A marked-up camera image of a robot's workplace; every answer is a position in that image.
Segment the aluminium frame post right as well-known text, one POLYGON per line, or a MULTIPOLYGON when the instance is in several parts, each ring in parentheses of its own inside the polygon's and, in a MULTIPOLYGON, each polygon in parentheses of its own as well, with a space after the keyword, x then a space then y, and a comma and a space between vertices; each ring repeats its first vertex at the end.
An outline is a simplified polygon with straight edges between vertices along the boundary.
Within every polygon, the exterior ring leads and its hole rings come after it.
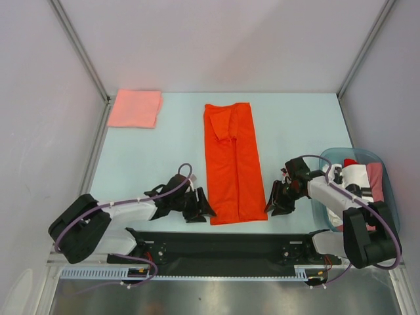
POLYGON ((397 0, 386 0, 384 1, 378 15, 376 16, 375 20, 373 21, 372 26, 370 27, 366 38, 364 39, 362 46, 360 47, 359 51, 356 54, 354 61, 352 62, 348 72, 343 79, 336 95, 339 102, 343 99, 347 89, 350 87, 350 84, 356 77, 359 69, 361 68, 364 60, 366 59, 368 52, 373 47, 373 44, 377 37, 379 36, 381 30, 383 29, 388 17, 390 16, 391 12, 395 8, 395 6, 399 3, 397 0))

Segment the folded pink t-shirt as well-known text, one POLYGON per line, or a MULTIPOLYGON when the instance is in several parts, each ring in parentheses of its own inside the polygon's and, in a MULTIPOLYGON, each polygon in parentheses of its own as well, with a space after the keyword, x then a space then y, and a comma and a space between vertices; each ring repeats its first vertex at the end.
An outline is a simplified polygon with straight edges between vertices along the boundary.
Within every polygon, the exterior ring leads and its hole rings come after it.
POLYGON ((156 127, 162 105, 161 91, 120 89, 112 106, 107 126, 153 129, 156 127))

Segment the aluminium frame post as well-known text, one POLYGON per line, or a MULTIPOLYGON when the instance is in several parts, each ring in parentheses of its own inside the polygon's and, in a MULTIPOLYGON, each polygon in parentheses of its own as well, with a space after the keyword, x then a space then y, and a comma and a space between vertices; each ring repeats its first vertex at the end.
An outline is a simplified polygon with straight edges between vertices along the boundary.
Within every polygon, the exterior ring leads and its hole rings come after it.
POLYGON ((378 15, 376 16, 375 20, 373 21, 372 26, 370 27, 366 38, 364 39, 362 46, 360 47, 359 51, 356 54, 354 61, 352 62, 348 72, 343 79, 336 95, 339 102, 343 99, 347 89, 350 87, 350 84, 356 77, 359 69, 361 68, 364 60, 366 59, 368 52, 373 47, 373 44, 377 37, 379 36, 381 30, 383 29, 388 17, 390 16, 391 12, 395 8, 395 6, 399 3, 397 0, 386 0, 384 1, 378 15))
POLYGON ((77 30, 75 29, 70 17, 68 16, 68 13, 66 12, 62 2, 59 0, 48 0, 47 3, 50 5, 52 11, 54 12, 66 37, 68 38, 68 41, 70 42, 79 61, 87 72, 87 75, 93 83, 97 93, 100 95, 103 103, 108 105, 110 102, 110 96, 106 92, 104 84, 100 79, 98 72, 95 69, 95 66, 89 57, 89 54, 86 51, 84 44, 82 43, 77 30))

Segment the aluminium frame post left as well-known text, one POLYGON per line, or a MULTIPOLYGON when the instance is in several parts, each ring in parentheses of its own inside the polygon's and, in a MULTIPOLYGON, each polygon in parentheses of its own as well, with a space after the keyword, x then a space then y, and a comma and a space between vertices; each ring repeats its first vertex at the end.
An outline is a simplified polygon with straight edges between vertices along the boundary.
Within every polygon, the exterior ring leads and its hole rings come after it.
POLYGON ((52 11, 54 12, 66 37, 68 38, 68 41, 70 42, 79 61, 87 72, 87 75, 93 83, 97 93, 100 95, 103 103, 108 105, 110 102, 110 96, 106 92, 104 84, 100 79, 98 72, 95 69, 95 66, 89 57, 89 54, 86 51, 84 44, 82 43, 77 30, 75 29, 70 17, 68 16, 68 13, 66 12, 62 2, 59 0, 48 0, 47 3, 50 5, 52 11))

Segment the teal plastic laundry bin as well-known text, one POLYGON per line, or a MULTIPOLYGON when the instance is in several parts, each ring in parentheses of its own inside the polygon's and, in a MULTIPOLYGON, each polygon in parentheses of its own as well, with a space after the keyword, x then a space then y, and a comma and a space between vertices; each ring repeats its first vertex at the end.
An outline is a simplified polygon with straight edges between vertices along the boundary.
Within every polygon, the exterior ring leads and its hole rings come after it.
MULTIPOLYGON (((321 156, 323 158, 327 158, 332 163, 344 162, 345 158, 354 159, 355 161, 360 162, 364 165, 375 162, 381 163, 383 167, 383 177, 381 180, 381 184, 385 198, 385 203, 391 210, 397 232, 400 231, 400 218, 394 199, 392 184, 389 179, 387 168, 385 167, 385 164, 379 156, 377 156, 373 152, 359 148, 329 148, 322 152, 321 156)), ((336 228, 336 226, 331 223, 325 205, 322 205, 320 202, 314 199, 311 200, 311 205, 314 221, 318 226, 320 226, 321 228, 329 228, 334 232, 339 231, 336 228)))

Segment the aluminium front rail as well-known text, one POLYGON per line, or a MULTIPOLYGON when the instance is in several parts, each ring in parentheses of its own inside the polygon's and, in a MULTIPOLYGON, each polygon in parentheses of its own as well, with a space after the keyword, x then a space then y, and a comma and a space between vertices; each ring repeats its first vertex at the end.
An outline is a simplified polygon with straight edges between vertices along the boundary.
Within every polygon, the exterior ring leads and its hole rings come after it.
MULTIPOLYGON (((147 252, 143 259, 148 259, 153 261, 157 265, 169 264, 174 259, 169 258, 169 254, 166 253, 160 256, 158 253, 151 254, 147 252)), ((323 267, 332 267, 333 265, 341 265, 345 259, 340 259, 339 257, 333 255, 315 255, 310 258, 307 254, 299 253, 294 256, 283 256, 280 255, 279 259, 270 259, 282 266, 323 266, 323 267)), ((92 254, 86 259, 83 259, 81 262, 68 262, 67 258, 63 254, 51 252, 49 258, 47 259, 48 264, 62 264, 70 266, 96 266, 103 264, 140 264, 139 261, 134 260, 133 258, 123 258, 117 257, 114 254, 92 254)))

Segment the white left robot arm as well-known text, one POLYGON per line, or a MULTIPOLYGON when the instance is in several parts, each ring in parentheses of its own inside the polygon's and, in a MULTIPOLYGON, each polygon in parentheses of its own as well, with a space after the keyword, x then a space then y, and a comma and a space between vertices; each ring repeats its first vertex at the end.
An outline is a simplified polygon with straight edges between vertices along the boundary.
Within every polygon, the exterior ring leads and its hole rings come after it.
POLYGON ((206 222, 216 217, 201 187, 180 173, 137 199, 110 201, 103 205, 91 194, 80 195, 48 228, 54 250, 70 264, 84 261, 93 253, 117 253, 129 261, 140 261, 145 246, 134 237, 134 222, 182 214, 187 223, 206 222))

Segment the red garment in bin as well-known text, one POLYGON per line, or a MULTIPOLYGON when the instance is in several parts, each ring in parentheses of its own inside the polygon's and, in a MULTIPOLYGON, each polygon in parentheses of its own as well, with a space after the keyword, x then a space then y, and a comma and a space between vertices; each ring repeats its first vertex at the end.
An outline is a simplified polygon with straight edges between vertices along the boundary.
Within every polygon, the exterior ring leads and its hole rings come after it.
POLYGON ((359 163, 354 159, 350 159, 350 158, 344 159, 343 167, 348 167, 348 166, 351 166, 351 165, 359 165, 359 163))

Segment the orange polo t-shirt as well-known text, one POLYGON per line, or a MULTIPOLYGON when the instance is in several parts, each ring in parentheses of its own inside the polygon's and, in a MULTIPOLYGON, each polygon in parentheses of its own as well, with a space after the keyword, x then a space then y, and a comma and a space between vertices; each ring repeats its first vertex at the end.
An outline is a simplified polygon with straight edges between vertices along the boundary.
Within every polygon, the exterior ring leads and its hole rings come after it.
POLYGON ((203 124, 208 201, 216 213, 211 224, 266 221, 266 198, 250 104, 206 104, 203 124))

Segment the pink garment in bin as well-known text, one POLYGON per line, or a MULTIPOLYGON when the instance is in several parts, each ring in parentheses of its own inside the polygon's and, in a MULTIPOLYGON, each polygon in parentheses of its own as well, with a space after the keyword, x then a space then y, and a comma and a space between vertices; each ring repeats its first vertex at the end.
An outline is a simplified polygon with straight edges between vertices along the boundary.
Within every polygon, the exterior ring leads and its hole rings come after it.
POLYGON ((384 201, 383 194, 383 165, 373 162, 366 165, 367 177, 371 188, 373 201, 384 201))

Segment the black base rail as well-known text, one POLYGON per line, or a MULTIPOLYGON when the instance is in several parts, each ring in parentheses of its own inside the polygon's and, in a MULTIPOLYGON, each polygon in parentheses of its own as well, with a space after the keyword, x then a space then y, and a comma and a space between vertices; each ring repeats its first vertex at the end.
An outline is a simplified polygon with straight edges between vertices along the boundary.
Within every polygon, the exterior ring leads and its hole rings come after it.
POLYGON ((140 232, 130 228, 136 246, 128 254, 109 254, 108 263, 157 265, 160 276, 276 277, 294 267, 340 265, 315 249, 312 234, 208 234, 140 232))

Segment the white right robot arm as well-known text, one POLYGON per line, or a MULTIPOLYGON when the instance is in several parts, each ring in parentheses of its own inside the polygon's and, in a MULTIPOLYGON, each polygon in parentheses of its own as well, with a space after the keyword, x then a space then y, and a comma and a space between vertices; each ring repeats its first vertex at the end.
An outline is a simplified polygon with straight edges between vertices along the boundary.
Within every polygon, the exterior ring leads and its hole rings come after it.
POLYGON ((316 200, 343 221, 345 258, 356 268, 374 266, 396 268, 402 259, 402 246, 388 205, 368 202, 340 187, 330 177, 330 160, 305 154, 285 163, 284 180, 275 180, 266 213, 290 214, 301 198, 316 200))

